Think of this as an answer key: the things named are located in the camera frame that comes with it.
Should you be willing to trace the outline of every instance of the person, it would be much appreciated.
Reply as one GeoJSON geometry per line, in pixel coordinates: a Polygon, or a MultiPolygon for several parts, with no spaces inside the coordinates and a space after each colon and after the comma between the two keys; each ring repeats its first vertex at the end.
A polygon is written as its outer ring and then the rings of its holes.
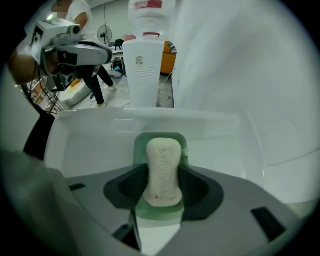
{"type": "MultiPolygon", "coordinates": [[[[51,11],[57,13],[57,17],[60,19],[65,19],[69,22],[79,24],[81,32],[84,33],[84,38],[93,41],[98,40],[97,38],[95,38],[93,29],[93,15],[90,6],[86,1],[58,0],[53,5],[51,11]]],[[[104,90],[114,91],[116,89],[114,86],[114,82],[103,66],[100,67],[97,75],[106,84],[104,90]]],[[[107,106],[107,102],[104,100],[98,77],[96,75],[93,77],[84,77],[83,81],[93,92],[97,106],[99,108],[105,108],[107,106]]]]}

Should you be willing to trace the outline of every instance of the green soap holder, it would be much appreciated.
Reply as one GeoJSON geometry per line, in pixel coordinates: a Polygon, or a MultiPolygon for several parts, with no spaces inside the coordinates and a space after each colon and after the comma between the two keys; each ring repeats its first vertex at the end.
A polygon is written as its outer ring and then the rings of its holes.
{"type": "Polygon", "coordinates": [[[188,145],[186,138],[178,132],[170,131],[146,131],[140,133],[134,140],[133,147],[133,164],[141,165],[148,164],[147,144],[155,138],[169,138],[174,139],[181,145],[182,154],[180,158],[180,165],[188,165],[188,145]]]}

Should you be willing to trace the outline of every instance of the white wall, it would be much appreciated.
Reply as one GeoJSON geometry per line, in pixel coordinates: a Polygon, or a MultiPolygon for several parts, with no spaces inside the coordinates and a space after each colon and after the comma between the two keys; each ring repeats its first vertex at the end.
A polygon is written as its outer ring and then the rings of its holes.
{"type": "Polygon", "coordinates": [[[317,198],[320,60],[294,16],[274,2],[182,0],[173,41],[175,107],[246,115],[265,188],[317,198]]]}
{"type": "Polygon", "coordinates": [[[128,20],[128,4],[129,0],[117,0],[106,3],[105,16],[103,5],[92,9],[95,33],[97,33],[101,26],[105,25],[106,19],[106,25],[112,31],[112,42],[116,39],[124,39],[124,35],[132,35],[133,30],[128,20]]]}

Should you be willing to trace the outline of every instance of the electric fan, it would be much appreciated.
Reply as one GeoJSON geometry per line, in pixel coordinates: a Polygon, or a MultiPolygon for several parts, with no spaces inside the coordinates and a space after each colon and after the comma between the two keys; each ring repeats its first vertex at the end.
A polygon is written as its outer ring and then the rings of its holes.
{"type": "Polygon", "coordinates": [[[112,32],[110,27],[103,25],[98,29],[97,37],[99,38],[99,41],[101,43],[104,43],[105,45],[110,43],[112,39],[112,32]]]}

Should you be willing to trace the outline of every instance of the soap bar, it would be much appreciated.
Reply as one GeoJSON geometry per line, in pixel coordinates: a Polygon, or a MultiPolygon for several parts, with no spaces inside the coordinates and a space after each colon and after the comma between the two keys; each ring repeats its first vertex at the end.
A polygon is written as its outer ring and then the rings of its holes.
{"type": "Polygon", "coordinates": [[[154,138],[146,146],[149,180],[144,199],[153,207],[170,207],[182,199],[178,166],[182,149],[172,138],[154,138]]]}

